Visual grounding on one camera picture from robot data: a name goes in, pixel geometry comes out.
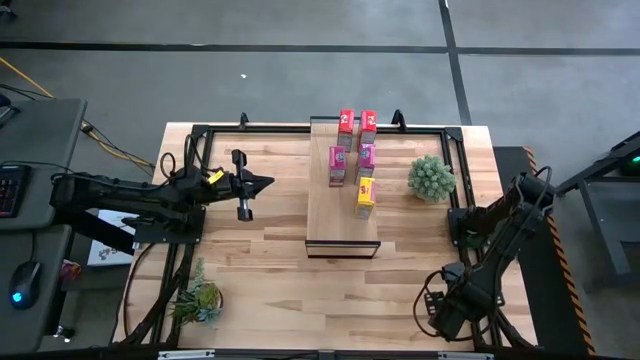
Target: gray floor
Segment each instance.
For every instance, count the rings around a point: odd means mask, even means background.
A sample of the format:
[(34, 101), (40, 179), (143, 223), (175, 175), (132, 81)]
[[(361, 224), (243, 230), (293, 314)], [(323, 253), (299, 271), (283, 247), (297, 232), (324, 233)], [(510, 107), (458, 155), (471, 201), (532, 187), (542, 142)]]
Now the gray floor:
[[(469, 47), (640, 46), (633, 0), (449, 0), (456, 42)], [(267, 45), (444, 46), (437, 0), (15, 1), (21, 18), (0, 37)], [(168, 121), (305, 121), (344, 106), (412, 123), (459, 124), (446, 54), (148, 53), (2, 50), (58, 97), (89, 101), (87, 119), (119, 146), (158, 156)], [(640, 128), (638, 57), (460, 56), (475, 125), (495, 145), (529, 145), (558, 184)], [(2, 83), (30, 85), (0, 66)], [(74, 169), (146, 179), (82, 137)], [(557, 202), (557, 222), (577, 282), (605, 265), (578, 194)], [(66, 318), (69, 345), (105, 344), (121, 290), (83, 293)], [(599, 354), (638, 357), (637, 288), (582, 294)], [(88, 304), (101, 304), (89, 311)]]

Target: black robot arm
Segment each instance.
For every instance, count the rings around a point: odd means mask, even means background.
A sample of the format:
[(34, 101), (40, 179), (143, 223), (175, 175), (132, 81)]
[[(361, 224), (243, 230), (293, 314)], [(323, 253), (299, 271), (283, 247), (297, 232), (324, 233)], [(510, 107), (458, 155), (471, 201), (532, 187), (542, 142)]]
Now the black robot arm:
[[(547, 180), (537, 175), (547, 169)], [(450, 227), (463, 243), (478, 243), (489, 248), (479, 263), (465, 268), (462, 263), (446, 265), (439, 273), (447, 284), (446, 294), (432, 293), (435, 313), (429, 318), (438, 336), (455, 341), (465, 320), (478, 322), (488, 315), (519, 341), (504, 314), (498, 311), (502, 274), (516, 257), (522, 243), (533, 237), (543, 218), (551, 213), (555, 190), (549, 185), (551, 170), (543, 168), (532, 176), (522, 173), (512, 181), (507, 193), (487, 208), (469, 208), (459, 217), (450, 217)]]
[(196, 166), (178, 170), (161, 185), (112, 179), (87, 173), (57, 174), (50, 204), (58, 210), (85, 211), (91, 208), (123, 211), (141, 219), (161, 223), (165, 230), (180, 231), (189, 226), (194, 209), (201, 205), (238, 198), (238, 220), (251, 221), (248, 200), (273, 183), (271, 177), (246, 170), (246, 155), (232, 151), (236, 174), (217, 169), (209, 174)]

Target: gray desk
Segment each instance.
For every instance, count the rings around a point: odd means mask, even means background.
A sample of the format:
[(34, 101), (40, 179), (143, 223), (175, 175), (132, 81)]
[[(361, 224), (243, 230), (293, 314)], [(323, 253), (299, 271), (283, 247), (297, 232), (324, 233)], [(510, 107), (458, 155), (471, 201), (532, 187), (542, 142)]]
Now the gray desk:
[[(87, 103), (84, 100), (42, 100), (15, 103), (21, 110), (10, 115), (0, 128), (0, 163), (28, 160), (69, 166), (76, 145), (80, 122)], [(22, 201), (19, 216), (1, 219), (0, 231), (38, 229), (53, 221), (49, 205), (51, 175), (62, 172), (53, 166), (30, 165), (33, 170), (29, 189)]]
[[(17, 102), (21, 112), (0, 128), (0, 163), (7, 160), (40, 161), (68, 166), (73, 154), (86, 102), (43, 100)], [(49, 226), (55, 212), (49, 206), (50, 176), (61, 172), (50, 166), (33, 168), (18, 217), (0, 219), (0, 354), (33, 352), (47, 328), (54, 298), (59, 291), (58, 274), (69, 246), (71, 227)], [(9, 303), (9, 279), (16, 267), (29, 260), (31, 234), (35, 229), (36, 260), (42, 263), (40, 296), (28, 310)]]

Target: artificial plant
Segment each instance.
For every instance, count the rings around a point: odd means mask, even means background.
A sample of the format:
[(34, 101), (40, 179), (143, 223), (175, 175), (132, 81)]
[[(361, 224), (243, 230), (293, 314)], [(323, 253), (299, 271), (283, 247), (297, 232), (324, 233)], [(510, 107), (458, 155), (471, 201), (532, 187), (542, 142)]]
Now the artificial plant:
[(456, 178), (451, 166), (442, 163), (437, 156), (425, 155), (411, 163), (409, 190), (426, 202), (437, 202), (447, 198), (456, 187)]
[(214, 283), (204, 282), (204, 259), (198, 258), (191, 287), (178, 294), (172, 315), (180, 325), (204, 322), (212, 325), (222, 309), (222, 293)]

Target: metal stand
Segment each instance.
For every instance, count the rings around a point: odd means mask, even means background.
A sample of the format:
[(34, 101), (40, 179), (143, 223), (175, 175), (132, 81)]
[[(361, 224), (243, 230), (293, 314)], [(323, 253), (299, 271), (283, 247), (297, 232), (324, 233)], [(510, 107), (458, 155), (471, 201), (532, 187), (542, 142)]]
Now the metal stand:
[(558, 186), (564, 195), (579, 189), (596, 236), (606, 248), (613, 274), (585, 283), (587, 292), (604, 288), (640, 283), (640, 274), (634, 273), (624, 248), (638, 246), (635, 214), (640, 198), (640, 179), (635, 177), (605, 176), (622, 164), (640, 156), (640, 131), (611, 148), (609, 155), (572, 176)]

